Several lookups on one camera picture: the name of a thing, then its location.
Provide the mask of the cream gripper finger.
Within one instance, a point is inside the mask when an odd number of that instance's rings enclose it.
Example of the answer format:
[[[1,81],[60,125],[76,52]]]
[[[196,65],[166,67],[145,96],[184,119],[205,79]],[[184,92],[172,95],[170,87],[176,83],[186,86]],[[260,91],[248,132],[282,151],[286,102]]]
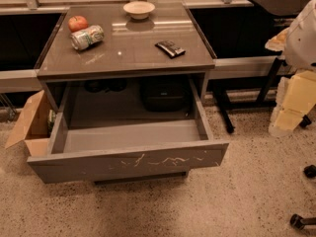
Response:
[[[288,29],[284,29],[269,39],[265,44],[265,48],[271,51],[284,51],[287,32]]]
[[[282,77],[277,86],[276,106],[269,133],[274,137],[290,135],[316,105],[316,73],[303,71]]]

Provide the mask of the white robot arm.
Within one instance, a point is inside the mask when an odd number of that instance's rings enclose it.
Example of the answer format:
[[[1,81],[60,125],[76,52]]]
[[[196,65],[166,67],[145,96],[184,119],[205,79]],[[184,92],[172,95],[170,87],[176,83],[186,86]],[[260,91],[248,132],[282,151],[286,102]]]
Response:
[[[281,51],[286,64],[296,70],[277,85],[269,126],[270,135],[287,136],[316,105],[316,0],[310,0],[288,28],[268,40],[265,48]]]

